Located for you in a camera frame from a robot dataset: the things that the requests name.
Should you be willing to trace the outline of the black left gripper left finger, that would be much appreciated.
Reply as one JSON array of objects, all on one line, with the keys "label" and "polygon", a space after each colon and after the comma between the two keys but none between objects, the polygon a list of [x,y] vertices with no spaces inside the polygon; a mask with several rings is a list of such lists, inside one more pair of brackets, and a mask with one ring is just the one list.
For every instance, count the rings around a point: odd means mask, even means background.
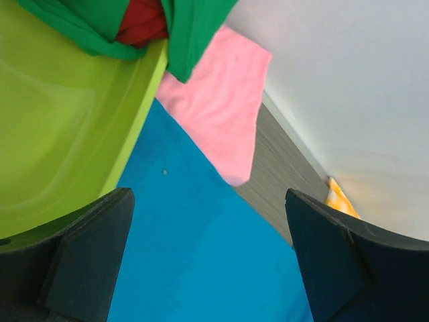
[{"label": "black left gripper left finger", "polygon": [[134,205],[132,190],[117,188],[1,238],[1,320],[106,321]]}]

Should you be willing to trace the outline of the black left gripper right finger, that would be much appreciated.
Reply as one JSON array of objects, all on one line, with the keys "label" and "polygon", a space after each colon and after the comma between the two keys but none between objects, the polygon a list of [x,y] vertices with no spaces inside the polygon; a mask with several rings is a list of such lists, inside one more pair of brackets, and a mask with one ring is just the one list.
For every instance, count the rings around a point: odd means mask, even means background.
[{"label": "black left gripper right finger", "polygon": [[294,189],[285,207],[315,321],[428,320],[428,242]]}]

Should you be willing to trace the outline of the orange checkered cloth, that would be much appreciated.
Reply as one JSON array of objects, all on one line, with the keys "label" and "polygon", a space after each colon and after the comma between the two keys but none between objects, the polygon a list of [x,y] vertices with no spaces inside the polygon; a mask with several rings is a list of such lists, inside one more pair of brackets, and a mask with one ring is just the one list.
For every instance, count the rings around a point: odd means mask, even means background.
[{"label": "orange checkered cloth", "polygon": [[351,217],[360,219],[361,217],[356,212],[355,208],[352,206],[350,200],[344,194],[341,187],[338,185],[336,180],[333,177],[328,179],[328,196],[326,198],[326,205],[329,207],[346,213]]}]

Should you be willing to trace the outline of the blue t shirt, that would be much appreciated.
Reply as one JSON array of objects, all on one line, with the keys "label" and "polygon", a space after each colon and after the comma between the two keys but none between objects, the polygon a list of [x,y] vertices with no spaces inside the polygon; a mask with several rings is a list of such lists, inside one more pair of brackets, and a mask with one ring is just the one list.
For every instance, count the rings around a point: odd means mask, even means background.
[{"label": "blue t shirt", "polygon": [[110,321],[311,321],[296,255],[154,101],[119,180],[135,196]]}]

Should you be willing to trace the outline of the lime green plastic basin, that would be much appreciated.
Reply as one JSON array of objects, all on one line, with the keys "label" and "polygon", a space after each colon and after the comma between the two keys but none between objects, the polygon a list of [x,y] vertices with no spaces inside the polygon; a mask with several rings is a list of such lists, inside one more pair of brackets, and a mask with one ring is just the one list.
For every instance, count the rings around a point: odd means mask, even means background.
[{"label": "lime green plastic basin", "polygon": [[113,190],[167,65],[165,40],[139,60],[90,56],[1,2],[1,237]]}]

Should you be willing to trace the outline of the folded pink t shirt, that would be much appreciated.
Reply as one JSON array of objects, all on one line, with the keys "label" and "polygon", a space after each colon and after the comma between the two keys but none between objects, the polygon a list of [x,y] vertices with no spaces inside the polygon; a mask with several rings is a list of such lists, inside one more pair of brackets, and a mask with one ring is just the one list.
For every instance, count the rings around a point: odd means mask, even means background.
[{"label": "folded pink t shirt", "polygon": [[257,116],[271,57],[265,48],[223,25],[190,79],[181,83],[167,72],[156,93],[232,186],[251,177]]}]

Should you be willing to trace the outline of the red t shirt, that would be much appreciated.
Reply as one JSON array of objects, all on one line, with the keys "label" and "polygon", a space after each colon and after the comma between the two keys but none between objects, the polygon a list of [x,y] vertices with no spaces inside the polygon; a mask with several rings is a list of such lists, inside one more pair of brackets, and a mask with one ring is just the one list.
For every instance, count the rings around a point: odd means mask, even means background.
[{"label": "red t shirt", "polygon": [[115,39],[135,48],[143,48],[152,40],[168,39],[162,2],[130,0]]}]

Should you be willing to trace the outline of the green t shirt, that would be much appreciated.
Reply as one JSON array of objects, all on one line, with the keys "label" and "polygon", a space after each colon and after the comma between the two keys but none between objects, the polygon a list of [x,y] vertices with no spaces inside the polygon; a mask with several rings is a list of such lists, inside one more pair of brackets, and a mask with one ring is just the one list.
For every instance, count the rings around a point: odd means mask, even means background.
[{"label": "green t shirt", "polygon": [[[148,44],[119,43],[130,1],[20,1],[20,5],[93,56],[141,58]],[[235,1],[161,1],[168,28],[168,71],[185,83]]]}]

